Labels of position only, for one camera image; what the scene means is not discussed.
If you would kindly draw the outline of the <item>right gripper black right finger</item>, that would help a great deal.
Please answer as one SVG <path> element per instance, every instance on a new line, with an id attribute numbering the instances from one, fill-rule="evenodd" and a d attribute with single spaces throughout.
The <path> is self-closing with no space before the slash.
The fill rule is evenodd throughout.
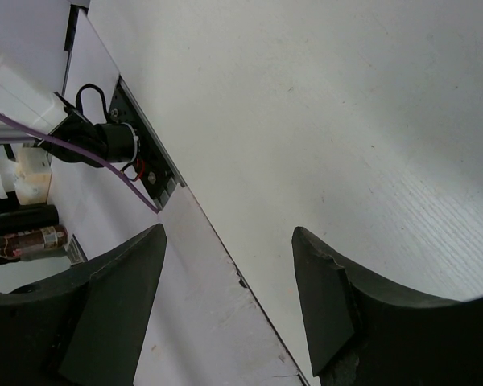
<path id="1" fill-rule="evenodd" d="M 312 374 L 320 376 L 361 322 L 341 255 L 305 227 L 295 228 L 291 244 Z"/>

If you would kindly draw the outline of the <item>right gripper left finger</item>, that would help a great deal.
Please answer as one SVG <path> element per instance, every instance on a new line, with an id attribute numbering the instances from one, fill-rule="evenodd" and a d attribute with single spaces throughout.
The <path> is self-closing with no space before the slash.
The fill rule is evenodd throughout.
<path id="1" fill-rule="evenodd" d="M 85 264 L 85 304 L 57 369 L 77 385 L 132 385 L 167 247 L 162 224 Z"/>

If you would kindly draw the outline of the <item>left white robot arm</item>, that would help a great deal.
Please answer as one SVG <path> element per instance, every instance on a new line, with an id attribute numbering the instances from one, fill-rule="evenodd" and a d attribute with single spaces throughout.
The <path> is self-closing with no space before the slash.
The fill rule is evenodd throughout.
<path id="1" fill-rule="evenodd" d="M 92 89 L 101 99 L 105 121 L 92 123 L 84 114 L 82 93 Z M 22 67 L 0 52 L 0 120 L 37 140 L 37 146 L 67 163 L 102 168 L 106 163 L 133 163 L 140 140 L 129 123 L 108 114 L 104 92 L 85 84 L 73 102 L 50 92 Z"/>

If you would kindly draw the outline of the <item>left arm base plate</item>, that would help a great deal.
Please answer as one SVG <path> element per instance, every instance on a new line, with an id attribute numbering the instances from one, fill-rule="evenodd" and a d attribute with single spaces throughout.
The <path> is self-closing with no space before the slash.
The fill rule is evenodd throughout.
<path id="1" fill-rule="evenodd" d="M 174 190 L 179 185 L 184 186 L 185 181 L 121 76 L 109 105 L 109 115 L 118 123 L 130 124 L 137 132 L 140 150 L 134 162 L 134 177 L 143 184 L 155 206 L 162 210 Z"/>

